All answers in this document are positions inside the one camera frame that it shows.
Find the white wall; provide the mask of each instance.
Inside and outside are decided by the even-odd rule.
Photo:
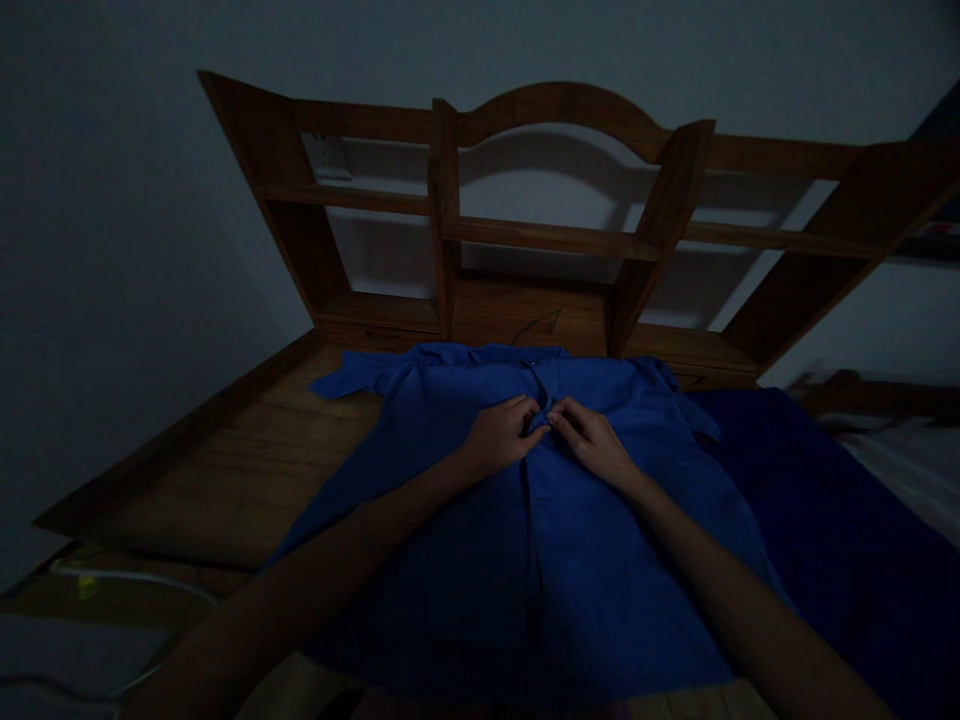
[[[785,387],[805,372],[854,368],[871,380],[960,385],[960,269],[890,260],[763,376]]]
[[[0,141],[15,280],[4,302],[13,422],[3,579],[49,548],[30,518],[308,327],[197,69],[291,96],[414,107],[439,96],[460,109],[530,82],[577,80],[665,126],[713,117],[719,132],[869,143],[908,136],[949,89],[958,30],[950,0],[20,3],[2,30],[4,87],[16,99]],[[589,132],[525,132],[530,142],[495,139],[465,157],[467,211],[635,223],[650,173],[623,148]],[[370,182],[422,182],[422,157],[364,152],[351,149]],[[711,178],[699,217],[795,224],[818,192]],[[431,292],[422,226],[333,222],[356,286]],[[489,250],[468,259],[584,270]],[[712,326],[764,262],[688,246],[647,319]],[[879,325],[876,337],[896,330]],[[811,357],[847,342],[845,328]]]
[[[2,588],[62,543],[32,518],[291,331],[98,13],[24,3],[0,33]]]

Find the wooden shelf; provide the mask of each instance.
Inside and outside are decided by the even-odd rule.
[[[332,185],[264,185],[260,188],[264,200],[348,207],[355,210],[399,213],[401,215],[429,215],[427,198],[419,195],[334,187]]]
[[[587,230],[563,225],[461,217],[443,228],[444,240],[538,248],[656,262],[660,253],[632,233]]]
[[[868,259],[877,255],[876,248],[865,247],[859,243],[838,240],[825,235],[746,225],[727,225],[725,223],[688,223],[683,239],[723,245],[739,245],[741,247],[789,250],[814,255],[839,255]]]
[[[562,345],[572,355],[604,357],[608,295],[597,283],[461,270],[451,340]]]
[[[691,365],[755,373],[757,363],[720,333],[637,323],[623,357],[653,355],[670,365]]]
[[[371,327],[440,334],[440,317],[433,300],[348,292],[326,305],[314,318]]]

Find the blue bedsheet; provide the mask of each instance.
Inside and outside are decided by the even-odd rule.
[[[783,392],[688,397],[807,622],[901,718],[960,717],[960,554]]]
[[[479,410],[567,394],[603,412],[637,464],[777,591],[756,522],[697,436],[716,424],[652,358],[454,343],[344,353],[314,384],[384,396],[377,426],[294,524],[275,557],[456,449]],[[394,692],[568,708],[722,683],[723,650],[623,500],[548,435],[454,500],[305,648]]]

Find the wooden surface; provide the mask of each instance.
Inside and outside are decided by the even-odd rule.
[[[433,101],[433,127],[427,158],[427,197],[437,281],[440,334],[453,332],[460,276],[460,246],[446,241],[446,228],[460,217],[460,156],[457,153],[457,113],[443,100]]]
[[[271,206],[259,193],[260,185],[314,181],[290,101],[213,73],[197,75],[304,305],[322,307],[350,289],[326,211]]]
[[[801,384],[800,405],[814,418],[827,413],[894,420],[930,418],[960,425],[960,388],[863,380],[854,370],[838,370],[819,385]]]
[[[774,228],[745,227],[725,223],[690,222],[683,233],[684,240],[739,245],[741,247],[792,250],[814,255],[843,257],[876,257],[877,251],[859,243],[838,240],[825,235],[777,230]]]
[[[310,331],[272,355],[228,388],[188,413],[143,447],[106,472],[67,495],[44,512],[34,525],[53,533],[76,537],[97,517],[108,515],[113,504],[131,489],[149,487],[157,477],[229,423],[255,397],[280,381],[292,368],[320,348]]]
[[[872,145],[805,231],[889,252],[957,192],[960,137]]]
[[[668,365],[688,364],[689,374],[694,366],[720,368],[744,373],[756,373],[757,365],[721,333],[707,330],[668,327],[637,323],[624,347],[622,357],[652,355]]]
[[[463,271],[452,339],[465,345],[562,345],[573,355],[587,357],[607,354],[605,286],[530,281]]]
[[[499,133],[538,123],[570,123],[592,128],[655,164],[670,131],[629,100],[609,90],[572,82],[546,82],[510,90],[460,114],[459,139],[472,147]]]
[[[322,346],[152,482],[135,483],[83,536],[113,548],[256,570],[376,423],[380,398],[324,400],[310,383],[340,365]]]
[[[333,322],[440,333],[440,317],[433,300],[351,291],[328,303],[316,317]]]
[[[541,120],[547,113],[529,107],[529,99],[553,103],[552,120]],[[593,102],[601,114],[597,120],[577,106],[561,102]],[[432,118],[429,110],[352,103],[291,100],[294,122],[300,132],[340,135],[366,140],[430,144]],[[470,111],[460,113],[460,147],[473,147],[484,138],[520,125],[534,122],[573,122],[602,124],[594,129],[616,137],[640,157],[656,163],[670,137],[645,112],[628,100],[601,88],[581,83],[542,83],[512,90]],[[639,136],[631,133],[639,131]],[[711,170],[794,175],[839,180],[857,161],[862,147],[805,140],[779,140],[739,135],[717,135],[707,157]]]
[[[350,290],[327,211],[319,205],[265,202],[264,216],[287,258],[308,312]]]
[[[769,367],[870,272],[860,258],[784,253],[723,330],[760,368]]]
[[[785,253],[724,335],[766,370],[958,191],[957,137],[867,148],[804,232],[856,243],[873,258]]]
[[[366,348],[402,349],[426,328],[390,315],[377,322],[367,313],[350,327],[349,313],[325,310],[350,290],[325,205],[429,216],[444,340],[453,336],[461,317],[462,242],[622,258],[613,292],[600,293],[602,313],[571,307],[566,315],[561,311],[556,328],[541,325],[529,333],[556,330],[578,352],[595,353],[600,347],[595,322],[602,316],[604,346],[612,355],[624,351],[679,238],[784,250],[725,330],[727,343],[763,371],[960,187],[956,138],[861,148],[715,135],[713,121],[707,120],[671,131],[625,98],[582,83],[529,85],[458,113],[441,99],[431,110],[291,100],[212,73],[200,78],[316,326],[331,338]],[[603,132],[661,166],[634,239],[624,233],[460,217],[458,148],[544,122]],[[427,198],[316,185],[301,132],[429,145]],[[689,223],[707,168],[841,182],[803,232]],[[536,281],[528,285],[542,289]],[[502,297],[516,296],[515,283],[513,288]],[[495,308],[481,295],[473,292],[472,307],[462,314],[467,321],[456,332],[473,339],[512,338],[519,312],[529,308]],[[571,323],[570,316],[578,319]],[[573,327],[586,334],[576,337]],[[671,361],[694,368],[689,377],[699,379],[691,382],[704,382],[708,375],[724,382],[710,372],[717,368],[696,368],[702,345],[674,347]]]
[[[419,195],[334,187],[332,185],[318,185],[317,183],[263,185],[260,187],[260,197],[264,200],[348,207],[356,210],[372,210],[402,215],[427,216],[430,214],[427,207],[427,198]]]
[[[557,252],[655,261],[657,248],[636,235],[541,223],[461,217],[444,228],[444,237],[457,242],[538,248]]]
[[[706,171],[713,140],[712,120],[677,129],[659,158],[662,167],[637,225],[638,244],[656,248],[656,263],[626,260],[614,286],[607,347],[619,355],[683,237]]]

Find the wooden headboard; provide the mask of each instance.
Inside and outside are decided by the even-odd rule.
[[[791,391],[811,417],[828,413],[890,418],[889,426],[909,418],[930,418],[939,426],[960,426],[960,387],[863,380],[855,370],[839,370],[822,384],[801,377]]]

